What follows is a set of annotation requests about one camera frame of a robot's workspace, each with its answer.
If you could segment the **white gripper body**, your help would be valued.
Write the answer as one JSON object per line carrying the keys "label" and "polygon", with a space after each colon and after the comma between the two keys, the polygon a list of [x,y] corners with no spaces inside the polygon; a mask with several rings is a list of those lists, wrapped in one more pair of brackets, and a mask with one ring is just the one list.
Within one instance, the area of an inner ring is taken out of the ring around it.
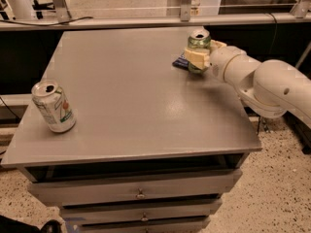
{"label": "white gripper body", "polygon": [[213,50],[210,54],[210,67],[208,73],[218,81],[225,82],[225,69],[228,63],[239,55],[245,55],[244,50],[234,46],[222,47]]}

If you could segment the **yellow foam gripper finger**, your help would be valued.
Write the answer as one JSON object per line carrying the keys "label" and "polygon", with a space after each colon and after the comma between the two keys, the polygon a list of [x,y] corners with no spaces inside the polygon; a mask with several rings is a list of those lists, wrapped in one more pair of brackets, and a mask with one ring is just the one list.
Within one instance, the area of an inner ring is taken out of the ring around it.
{"label": "yellow foam gripper finger", "polygon": [[210,44],[210,50],[214,51],[220,48],[226,47],[226,43],[224,42],[220,42],[220,41],[216,41],[216,40],[212,40],[211,44]]}
{"label": "yellow foam gripper finger", "polygon": [[184,56],[186,60],[199,70],[206,70],[210,62],[210,51],[207,49],[192,50],[185,48]]}

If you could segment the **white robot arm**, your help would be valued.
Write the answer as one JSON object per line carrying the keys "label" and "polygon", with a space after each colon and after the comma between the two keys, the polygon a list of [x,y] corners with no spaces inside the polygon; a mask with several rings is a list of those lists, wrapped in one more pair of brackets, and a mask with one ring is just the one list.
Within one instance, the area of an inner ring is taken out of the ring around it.
{"label": "white robot arm", "polygon": [[231,85],[241,100],[262,117],[292,113],[311,127],[311,80],[281,60],[260,62],[245,51],[212,41],[209,49],[184,50],[200,71]]}

